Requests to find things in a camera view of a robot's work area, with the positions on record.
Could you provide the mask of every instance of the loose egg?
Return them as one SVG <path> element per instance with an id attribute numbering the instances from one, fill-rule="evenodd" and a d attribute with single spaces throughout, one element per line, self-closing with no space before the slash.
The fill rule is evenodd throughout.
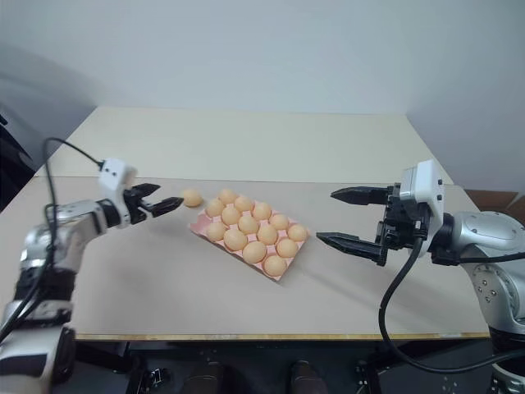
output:
<path id="1" fill-rule="evenodd" d="M 277 215 L 273 215 L 270 218 L 270 224 L 274 226 L 277 230 L 286 230 L 288 228 L 288 218 L 279 213 Z"/>
<path id="2" fill-rule="evenodd" d="M 222 189 L 219 193 L 219 200 L 224 204 L 233 204 L 236 198 L 237 194 L 230 189 Z"/>
<path id="3" fill-rule="evenodd" d="M 184 205 L 186 207 L 198 207 L 203 203 L 203 197 L 196 189 L 186 189 L 182 192 L 182 198 L 184 199 Z"/>
<path id="4" fill-rule="evenodd" d="M 214 222 L 206 228 L 206 236 L 211 242 L 220 241 L 225 232 L 226 226 L 221 222 Z"/>
<path id="5" fill-rule="evenodd" d="M 297 254 L 298 249 L 299 247 L 297 246 L 297 244 L 294 241 L 289 240 L 288 238 L 280 240 L 276 247 L 277 253 L 281 257 L 287 259 L 290 257 L 294 257 Z"/>
<path id="6" fill-rule="evenodd" d="M 242 250 L 248 243 L 248 237 L 237 229 L 231 228 L 224 233 L 224 243 L 233 251 Z"/>
<path id="7" fill-rule="evenodd" d="M 244 215 L 240 217 L 237 226 L 239 226 L 239 230 L 246 235 L 255 234 L 259 229 L 259 222 L 251 216 Z"/>
<path id="8" fill-rule="evenodd" d="M 240 195 L 235 199 L 233 205 L 240 211 L 251 211 L 253 208 L 253 201 L 245 195 Z"/>
<path id="9" fill-rule="evenodd" d="M 265 273 L 270 275 L 271 277 L 279 277 L 283 273 L 285 273 L 287 268 L 286 261 L 279 256 L 270 256 L 262 265 L 262 269 Z"/>
<path id="10" fill-rule="evenodd" d="M 268 203 L 256 203 L 252 214 L 257 220 L 267 220 L 272 215 L 272 207 Z"/>
<path id="11" fill-rule="evenodd" d="M 257 239 L 264 245 L 273 245 L 277 241 L 277 230 L 274 226 L 267 224 L 257 231 Z"/>
<path id="12" fill-rule="evenodd" d="M 256 264 L 266 256 L 266 245 L 260 241 L 247 244 L 243 249 L 243 259 L 248 264 Z"/>
<path id="13" fill-rule="evenodd" d="M 240 212 L 235 207 L 226 207 L 222 210 L 221 214 L 222 221 L 230 226 L 236 224 L 240 219 Z"/>
<path id="14" fill-rule="evenodd" d="M 308 238 L 308 232 L 306 231 L 306 228 L 304 226 L 301 226 L 300 224 L 294 224 L 292 227 L 288 229 L 288 237 L 293 241 L 304 241 Z"/>
<path id="15" fill-rule="evenodd" d="M 220 216 L 222 210 L 224 209 L 224 204 L 219 199 L 212 199 L 208 206 L 206 207 L 206 214 L 213 218 L 214 216 Z"/>

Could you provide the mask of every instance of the pink foam tray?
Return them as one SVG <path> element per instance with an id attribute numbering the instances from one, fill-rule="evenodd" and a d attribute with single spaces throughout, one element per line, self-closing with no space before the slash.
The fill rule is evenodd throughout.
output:
<path id="1" fill-rule="evenodd" d="M 226 204 L 225 207 L 229 207 L 229 206 L 233 206 L 233 204 Z M 279 211 L 276 211 L 276 210 L 272 210 L 272 215 L 270 216 L 270 218 L 273 216 L 273 215 L 277 215 L 278 213 L 281 213 Z M 252 213 L 251 211 L 243 211 L 241 213 L 243 216 L 252 216 Z M 294 219 L 292 218 L 288 218 L 288 221 L 290 223 L 289 225 L 289 228 L 294 225 L 294 224 L 297 224 L 298 222 L 295 221 Z M 189 225 L 189 229 L 196 235 L 198 236 L 201 236 L 202 238 L 204 238 L 206 241 L 208 242 L 211 242 L 207 237 L 206 237 L 206 229 L 208 228 L 208 226 L 213 223 L 213 222 L 222 222 L 222 219 L 221 219 L 221 216 L 215 216 L 213 218 L 210 218 L 207 214 L 206 214 L 206 210 L 204 209 L 202 212 L 199 213 L 199 215 L 197 216 L 197 222 L 195 223 L 191 223 Z M 269 221 L 268 220 L 258 220 L 258 223 L 259 223 L 259 228 L 262 227 L 262 226 L 265 226 L 267 224 L 269 224 Z M 226 229 L 239 229 L 237 224 L 232 224 L 230 226 L 226 225 Z M 233 250 L 229 250 L 228 247 L 224 244 L 224 241 L 223 240 L 220 240 L 220 241 L 217 241 L 217 242 L 212 242 L 213 244 L 219 246 L 220 248 L 222 248 L 225 252 L 235 256 L 236 258 L 240 259 L 245 265 L 248 265 L 249 267 L 259 271 L 260 273 L 262 273 L 264 276 L 272 279 L 273 281 L 279 281 L 282 276 L 286 273 L 286 271 L 288 270 L 288 268 L 290 267 L 290 265 L 292 264 L 292 261 L 294 261 L 294 259 L 297 258 L 297 255 L 298 253 L 300 252 L 301 248 L 303 247 L 304 243 L 308 240 L 308 238 L 305 240 L 305 241 L 296 241 L 295 243 L 297 244 L 298 246 L 298 251 L 297 251 L 297 254 L 295 254 L 294 257 L 292 258 L 283 258 L 285 261 L 286 261 L 286 270 L 283 272 L 283 275 L 280 275 L 278 277 L 271 277 L 270 275 L 268 275 L 265 271 L 264 271 L 264 268 L 263 268 L 263 265 L 264 265 L 264 262 L 266 261 L 266 259 L 270 256 L 273 256 L 273 255 L 276 255 L 277 254 L 277 251 L 276 251 L 276 244 L 282 240 L 282 239 L 285 239 L 285 238 L 288 238 L 288 234 L 286 232 L 286 230 L 278 230 L 277 231 L 277 241 L 274 245 L 267 245 L 266 249 L 267 249 L 267 252 L 266 252 L 266 256 L 264 257 L 264 259 L 259 262 L 259 263 L 256 263 L 256 264 L 250 264 L 250 263 L 246 263 L 244 260 L 243 260 L 243 254 L 242 254 L 242 250 L 239 250 L 239 251 L 233 251 Z M 246 235 L 248 237 L 248 244 L 250 242 L 253 242 L 253 241 L 257 241 L 257 235 L 256 234 L 248 234 Z"/>

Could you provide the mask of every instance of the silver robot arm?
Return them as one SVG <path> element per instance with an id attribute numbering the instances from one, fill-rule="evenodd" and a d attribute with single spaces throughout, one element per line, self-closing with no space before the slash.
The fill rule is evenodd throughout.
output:
<path id="1" fill-rule="evenodd" d="M 433 263 L 461 265 L 470 276 L 495 354 L 523 350 L 525 259 L 497 259 L 525 252 L 525 226 L 502 213 L 444 213 L 442 184 L 437 165 L 430 160 L 405 170 L 401 183 L 393 186 L 335 191 L 333 198 L 349 204 L 386 206 L 376 239 L 362 241 L 339 232 L 318 232 L 317 237 L 346 254 L 383 266 L 388 250 L 412 249 L 414 240 L 424 236 L 419 257 L 430 252 Z M 494 375 L 499 385 L 494 393 L 525 394 L 524 358 L 494 364 Z"/>
<path id="2" fill-rule="evenodd" d="M 525 226 L 497 212 L 454 215 L 451 248 L 468 258 L 525 252 Z M 496 354 L 525 348 L 525 259 L 461 263 L 472 280 Z M 525 360 L 493 364 L 494 393 L 525 394 Z"/>
<path id="3" fill-rule="evenodd" d="M 52 383 L 71 376 L 75 361 L 75 332 L 64 324 L 71 320 L 71 296 L 86 245 L 110 227 L 127 227 L 177 208 L 183 201 L 172 197 L 150 204 L 144 197 L 159 186 L 129 187 L 136 170 L 118 159 L 104 162 L 99 183 L 106 199 L 61 205 L 57 213 L 57 242 L 53 265 L 39 291 L 25 307 L 22 321 L 0 343 L 0 393 L 47 394 Z M 21 257 L 21 273 L 14 300 L 3 315 L 5 323 L 33 286 L 48 254 L 47 225 L 30 231 Z"/>

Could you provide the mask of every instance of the table edge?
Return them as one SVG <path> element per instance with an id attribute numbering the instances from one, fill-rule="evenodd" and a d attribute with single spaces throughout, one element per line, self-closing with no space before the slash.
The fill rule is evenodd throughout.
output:
<path id="1" fill-rule="evenodd" d="M 483 339 L 489 332 L 391 334 L 398 341 Z M 381 341 L 381 334 L 76 334 L 80 341 Z"/>

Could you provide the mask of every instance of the table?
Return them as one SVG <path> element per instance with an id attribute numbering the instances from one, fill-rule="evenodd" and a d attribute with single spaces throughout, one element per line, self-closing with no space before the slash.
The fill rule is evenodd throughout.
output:
<path id="1" fill-rule="evenodd" d="M 254 137 L 265 130 L 271 131 L 269 147 L 276 147 L 271 157 L 280 160 L 259 160 L 268 156 L 268 144 L 256 145 Z M 213 144 L 203 143 L 208 137 Z M 154 199 L 189 186 L 210 199 L 229 186 L 268 201 L 312 233 L 343 231 L 368 240 L 382 207 L 347 205 L 330 199 L 330 192 L 346 182 L 390 184 L 404 168 L 433 158 L 406 118 L 395 115 L 98 108 L 69 141 L 97 158 L 133 163 L 146 176 L 137 182 L 162 186 Z M 225 155 L 231 146 L 235 154 L 251 150 Z M 247 164 L 235 165 L 234 156 Z M 100 198 L 95 170 L 82 157 L 60 148 L 52 168 L 60 202 Z M 444 180 L 452 183 L 447 175 Z M 448 211 L 476 210 L 460 187 L 447 186 L 446 194 Z M 25 234 L 41 222 L 47 202 L 44 179 L 37 176 L 0 215 L 7 262 L 0 272 L 3 304 L 12 297 Z M 197 213 L 181 207 L 111 229 L 88 247 L 73 300 L 71 323 L 79 339 L 381 338 L 377 307 L 406 250 L 390 252 L 380 268 L 311 237 L 277 284 L 192 234 L 187 225 Z M 466 273 L 433 266 L 428 257 L 396 293 L 387 319 L 397 339 L 487 337 Z"/>
<path id="2" fill-rule="evenodd" d="M 372 239 L 383 210 L 331 199 L 332 190 L 348 186 L 341 184 L 139 181 L 162 186 L 155 199 L 180 195 L 190 186 L 210 199 L 229 186 L 267 201 L 312 233 L 343 231 Z M 99 197 L 91 177 L 58 177 L 57 189 L 63 202 Z M 2 256 L 9 262 L 2 266 L 2 302 L 11 296 L 24 235 L 39 222 L 47 197 L 44 178 L 34 178 L 0 216 Z M 457 186 L 447 186 L 446 208 L 474 209 Z M 379 301 L 407 259 L 406 250 L 390 252 L 380 268 L 312 236 L 275 283 L 191 233 L 188 223 L 199 211 L 181 207 L 124 230 L 111 229 L 88 246 L 73 299 L 72 324 L 79 338 L 379 338 Z M 396 293 L 388 327 L 396 338 L 486 335 L 467 274 L 432 265 L 428 256 Z"/>

